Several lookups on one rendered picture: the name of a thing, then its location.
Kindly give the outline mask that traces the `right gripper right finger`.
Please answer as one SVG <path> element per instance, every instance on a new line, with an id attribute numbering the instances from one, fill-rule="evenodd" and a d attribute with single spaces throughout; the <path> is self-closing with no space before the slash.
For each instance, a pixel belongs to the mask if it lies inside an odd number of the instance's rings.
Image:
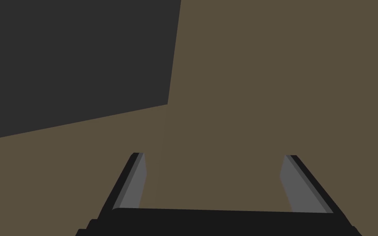
<path id="1" fill-rule="evenodd" d="M 284 156 L 280 180 L 293 212 L 343 215 L 341 209 L 298 156 Z"/>

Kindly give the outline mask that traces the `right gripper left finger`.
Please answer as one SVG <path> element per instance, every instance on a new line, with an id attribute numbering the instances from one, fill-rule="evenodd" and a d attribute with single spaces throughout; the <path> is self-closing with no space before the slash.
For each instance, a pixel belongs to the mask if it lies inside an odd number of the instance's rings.
<path id="1" fill-rule="evenodd" d="M 126 162 L 98 219 L 108 216 L 112 210 L 117 208 L 139 208 L 146 176 L 145 154 L 134 152 Z"/>

